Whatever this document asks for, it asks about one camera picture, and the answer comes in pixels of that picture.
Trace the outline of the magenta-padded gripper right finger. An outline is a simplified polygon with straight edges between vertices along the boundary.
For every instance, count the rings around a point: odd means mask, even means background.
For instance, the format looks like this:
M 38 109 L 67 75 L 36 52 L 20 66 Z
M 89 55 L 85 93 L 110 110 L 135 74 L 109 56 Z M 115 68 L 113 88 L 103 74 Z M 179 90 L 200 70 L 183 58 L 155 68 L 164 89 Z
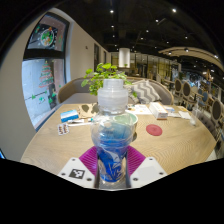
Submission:
M 140 188 L 167 175 L 154 157 L 145 157 L 129 146 L 126 154 L 126 185 Z

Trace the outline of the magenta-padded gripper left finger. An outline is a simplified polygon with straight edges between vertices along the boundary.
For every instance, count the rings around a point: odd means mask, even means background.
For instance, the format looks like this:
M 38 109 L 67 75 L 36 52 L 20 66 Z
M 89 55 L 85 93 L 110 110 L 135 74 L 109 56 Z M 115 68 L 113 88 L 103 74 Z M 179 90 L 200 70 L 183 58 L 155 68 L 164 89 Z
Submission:
M 84 188 L 95 188 L 98 185 L 96 148 L 91 147 L 79 158 L 70 158 L 58 176 Z

